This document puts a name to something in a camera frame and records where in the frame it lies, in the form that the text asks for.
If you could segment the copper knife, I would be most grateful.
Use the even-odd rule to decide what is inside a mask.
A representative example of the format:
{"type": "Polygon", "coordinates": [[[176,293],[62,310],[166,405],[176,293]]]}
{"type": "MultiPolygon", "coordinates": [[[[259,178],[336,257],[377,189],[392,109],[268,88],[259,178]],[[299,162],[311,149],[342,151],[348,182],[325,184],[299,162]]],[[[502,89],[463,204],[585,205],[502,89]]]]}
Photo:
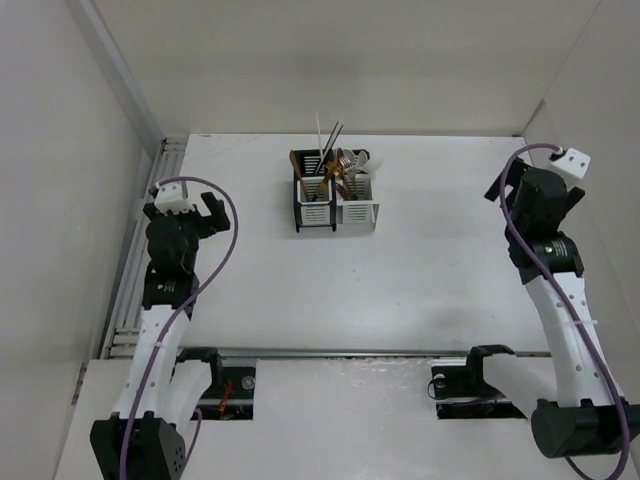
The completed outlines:
{"type": "Polygon", "coordinates": [[[301,170],[300,170],[300,164],[299,164],[299,162],[297,160],[296,153],[295,153],[294,150],[291,150],[289,152],[289,160],[290,160],[290,163],[291,163],[291,165],[292,165],[292,167],[294,169],[294,173],[296,175],[296,178],[299,181],[301,181],[302,180],[302,174],[301,174],[301,170]]]}

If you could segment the small white ceramic spoon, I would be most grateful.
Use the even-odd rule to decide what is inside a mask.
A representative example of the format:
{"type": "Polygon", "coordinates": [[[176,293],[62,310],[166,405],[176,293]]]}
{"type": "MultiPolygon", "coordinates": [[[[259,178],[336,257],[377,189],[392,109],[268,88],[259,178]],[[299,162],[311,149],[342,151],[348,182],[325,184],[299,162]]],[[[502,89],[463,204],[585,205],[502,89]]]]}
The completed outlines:
{"type": "Polygon", "coordinates": [[[363,171],[364,170],[364,166],[366,165],[366,163],[369,161],[369,154],[367,151],[365,150],[360,150],[356,155],[355,155],[355,165],[356,165],[356,169],[358,171],[363,171]]]}

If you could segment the gold fork green handle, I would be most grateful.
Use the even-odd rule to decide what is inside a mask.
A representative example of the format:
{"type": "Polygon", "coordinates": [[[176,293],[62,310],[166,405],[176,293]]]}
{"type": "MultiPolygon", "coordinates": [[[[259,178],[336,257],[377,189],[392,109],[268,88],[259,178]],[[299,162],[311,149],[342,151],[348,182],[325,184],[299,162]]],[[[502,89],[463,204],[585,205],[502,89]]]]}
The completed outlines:
{"type": "Polygon", "coordinates": [[[343,150],[341,148],[338,148],[336,150],[335,164],[336,164],[336,168],[334,170],[335,176],[341,179],[344,179],[345,170],[349,167],[350,162],[348,158],[344,155],[343,150]]]}

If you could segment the silver copper fork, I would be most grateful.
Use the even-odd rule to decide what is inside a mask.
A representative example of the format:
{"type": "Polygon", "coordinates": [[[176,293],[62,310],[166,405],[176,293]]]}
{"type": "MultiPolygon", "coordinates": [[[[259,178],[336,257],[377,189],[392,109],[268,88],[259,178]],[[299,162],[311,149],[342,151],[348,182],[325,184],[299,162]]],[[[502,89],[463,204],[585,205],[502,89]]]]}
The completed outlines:
{"type": "Polygon", "coordinates": [[[343,150],[344,155],[348,158],[350,165],[349,167],[345,170],[345,178],[348,181],[349,187],[350,187],[350,192],[351,192],[351,199],[350,200],[356,200],[357,199],[357,193],[354,191],[354,187],[352,186],[352,181],[355,175],[355,157],[354,154],[350,151],[350,150],[343,150]]]}

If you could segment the gold knife green handle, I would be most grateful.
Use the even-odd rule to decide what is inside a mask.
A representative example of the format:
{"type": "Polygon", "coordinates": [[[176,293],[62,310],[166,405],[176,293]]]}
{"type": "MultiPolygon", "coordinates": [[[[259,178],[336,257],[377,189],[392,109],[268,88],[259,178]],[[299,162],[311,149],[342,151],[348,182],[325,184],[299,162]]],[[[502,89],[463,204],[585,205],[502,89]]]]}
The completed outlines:
{"type": "Polygon", "coordinates": [[[314,197],[312,198],[313,202],[317,201],[318,198],[320,196],[322,196],[324,194],[324,192],[326,191],[331,178],[334,176],[334,171],[335,171],[336,167],[337,167],[337,161],[336,160],[334,160],[334,161],[332,161],[332,162],[327,164],[327,171],[326,171],[322,181],[319,183],[314,197]]]}

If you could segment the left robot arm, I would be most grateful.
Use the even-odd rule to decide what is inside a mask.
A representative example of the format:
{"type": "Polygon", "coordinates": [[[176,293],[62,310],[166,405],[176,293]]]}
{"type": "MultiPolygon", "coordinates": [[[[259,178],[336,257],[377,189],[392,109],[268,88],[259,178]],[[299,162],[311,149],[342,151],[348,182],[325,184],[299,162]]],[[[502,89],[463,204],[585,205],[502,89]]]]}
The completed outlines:
{"type": "Polygon", "coordinates": [[[201,214],[165,186],[144,207],[149,262],[141,325],[125,386],[110,416],[93,423],[90,444],[105,479],[178,479],[191,451],[186,432],[201,396],[217,394],[224,373],[214,350],[182,353],[197,296],[208,286],[195,272],[199,244],[236,231],[235,212],[211,192],[201,214]]]}

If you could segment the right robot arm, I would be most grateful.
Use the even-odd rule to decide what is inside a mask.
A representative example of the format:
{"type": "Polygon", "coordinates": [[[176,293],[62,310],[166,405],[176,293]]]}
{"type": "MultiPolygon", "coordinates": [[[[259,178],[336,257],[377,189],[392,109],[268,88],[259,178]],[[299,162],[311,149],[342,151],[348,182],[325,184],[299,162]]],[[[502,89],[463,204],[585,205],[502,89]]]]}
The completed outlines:
{"type": "Polygon", "coordinates": [[[625,400],[597,338],[579,250],[560,230],[584,196],[567,184],[578,177],[517,158],[485,195],[504,213],[509,258],[541,320],[555,383],[528,371],[504,345],[472,348],[463,369],[470,391],[495,390],[525,415],[547,458],[623,454],[638,432],[639,408],[625,400]]]}

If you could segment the black slotted utensil container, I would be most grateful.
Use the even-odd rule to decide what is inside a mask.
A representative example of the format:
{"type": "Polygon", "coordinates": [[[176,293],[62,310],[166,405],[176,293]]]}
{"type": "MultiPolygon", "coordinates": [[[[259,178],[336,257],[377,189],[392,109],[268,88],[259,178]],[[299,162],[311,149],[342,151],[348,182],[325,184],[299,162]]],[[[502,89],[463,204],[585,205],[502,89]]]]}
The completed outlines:
{"type": "Polygon", "coordinates": [[[330,228],[337,230],[337,197],[335,180],[331,178],[324,194],[313,202],[319,183],[322,181],[328,161],[323,158],[316,172],[318,150],[294,150],[300,164],[302,180],[296,178],[293,169],[293,215],[297,233],[307,228],[330,228]]]}

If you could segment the white slotted utensil container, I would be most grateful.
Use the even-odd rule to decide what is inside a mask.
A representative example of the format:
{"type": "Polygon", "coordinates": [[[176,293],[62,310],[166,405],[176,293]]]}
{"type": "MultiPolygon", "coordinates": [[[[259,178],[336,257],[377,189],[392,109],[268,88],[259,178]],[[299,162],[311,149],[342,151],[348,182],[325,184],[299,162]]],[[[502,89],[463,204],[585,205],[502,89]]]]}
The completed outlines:
{"type": "MultiPolygon", "coordinates": [[[[350,151],[355,157],[360,150],[364,149],[350,151]]],[[[357,228],[370,229],[371,231],[376,229],[380,208],[380,203],[375,192],[376,173],[368,175],[364,171],[358,171],[355,165],[355,175],[352,186],[357,193],[356,200],[344,201],[336,191],[338,193],[337,215],[340,225],[356,226],[357,228]]]]}

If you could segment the aluminium rail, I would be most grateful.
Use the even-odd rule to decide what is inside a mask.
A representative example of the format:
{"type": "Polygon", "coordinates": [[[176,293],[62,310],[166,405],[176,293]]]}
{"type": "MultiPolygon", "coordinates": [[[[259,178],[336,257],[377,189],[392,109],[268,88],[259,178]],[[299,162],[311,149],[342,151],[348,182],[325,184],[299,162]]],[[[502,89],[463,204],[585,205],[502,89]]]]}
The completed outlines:
{"type": "Polygon", "coordinates": [[[485,192],[519,137],[345,135],[382,160],[374,226],[297,229],[289,153],[311,135],[194,134],[168,140],[151,177],[221,186],[237,235],[201,243],[199,297],[182,342],[227,357],[458,356],[503,344],[544,357],[535,307],[485,192]]]}

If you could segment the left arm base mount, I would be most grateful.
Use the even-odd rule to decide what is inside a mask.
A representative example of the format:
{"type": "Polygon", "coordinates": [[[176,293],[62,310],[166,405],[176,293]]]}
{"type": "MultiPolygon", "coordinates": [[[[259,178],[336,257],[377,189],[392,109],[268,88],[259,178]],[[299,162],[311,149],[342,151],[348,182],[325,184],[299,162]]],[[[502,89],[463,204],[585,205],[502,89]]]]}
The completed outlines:
{"type": "Polygon", "coordinates": [[[255,359],[224,356],[213,347],[192,347],[178,354],[176,364],[187,361],[206,364],[212,374],[212,382],[197,404],[204,420],[253,419],[257,377],[255,359]]]}

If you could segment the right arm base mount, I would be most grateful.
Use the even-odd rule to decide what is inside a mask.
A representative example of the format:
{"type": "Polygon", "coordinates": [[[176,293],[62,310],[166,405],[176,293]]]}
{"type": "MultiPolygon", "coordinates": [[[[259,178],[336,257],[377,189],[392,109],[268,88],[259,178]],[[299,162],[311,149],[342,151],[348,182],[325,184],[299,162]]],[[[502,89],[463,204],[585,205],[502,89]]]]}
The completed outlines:
{"type": "Polygon", "coordinates": [[[526,416],[484,378],[484,360],[515,352],[504,345],[473,347],[465,357],[431,362],[427,395],[435,402],[438,420],[525,419],[526,416]]]}

